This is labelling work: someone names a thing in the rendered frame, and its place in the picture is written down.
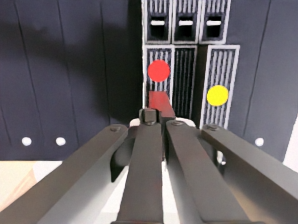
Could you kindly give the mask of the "tan flat board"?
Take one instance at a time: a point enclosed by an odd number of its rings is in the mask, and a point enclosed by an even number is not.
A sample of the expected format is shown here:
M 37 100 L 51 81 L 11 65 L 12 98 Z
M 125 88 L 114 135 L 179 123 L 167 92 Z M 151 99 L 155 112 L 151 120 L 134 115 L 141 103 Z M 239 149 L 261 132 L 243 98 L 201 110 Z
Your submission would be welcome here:
M 36 162 L 0 162 L 0 203 L 35 163 Z

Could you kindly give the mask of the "black rack frame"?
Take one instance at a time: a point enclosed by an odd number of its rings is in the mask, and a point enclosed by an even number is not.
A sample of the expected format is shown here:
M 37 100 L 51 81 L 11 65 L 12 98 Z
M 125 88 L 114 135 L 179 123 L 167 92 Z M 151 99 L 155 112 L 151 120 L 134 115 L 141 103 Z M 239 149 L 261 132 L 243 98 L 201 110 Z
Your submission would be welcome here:
M 144 0 L 0 0 L 0 162 L 62 162 L 143 109 L 144 45 L 240 45 L 227 130 L 285 163 L 298 0 L 231 0 L 225 44 L 145 44 Z

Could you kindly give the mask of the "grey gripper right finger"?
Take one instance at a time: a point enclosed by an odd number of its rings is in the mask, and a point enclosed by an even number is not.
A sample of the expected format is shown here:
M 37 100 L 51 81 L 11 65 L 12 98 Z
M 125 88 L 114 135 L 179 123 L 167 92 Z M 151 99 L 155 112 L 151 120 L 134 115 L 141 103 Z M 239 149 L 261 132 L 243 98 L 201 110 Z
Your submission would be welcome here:
M 179 224 L 298 224 L 297 171 L 222 126 L 176 118 L 157 92 Z

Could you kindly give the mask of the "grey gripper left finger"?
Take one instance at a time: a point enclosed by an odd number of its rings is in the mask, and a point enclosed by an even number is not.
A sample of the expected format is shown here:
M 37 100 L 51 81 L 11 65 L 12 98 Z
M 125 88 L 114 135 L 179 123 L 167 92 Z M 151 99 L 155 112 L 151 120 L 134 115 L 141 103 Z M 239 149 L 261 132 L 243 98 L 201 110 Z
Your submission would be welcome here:
M 165 224 L 162 123 L 158 92 L 149 91 L 129 129 L 105 127 L 0 210 L 0 224 L 94 224 L 126 172 L 109 224 Z

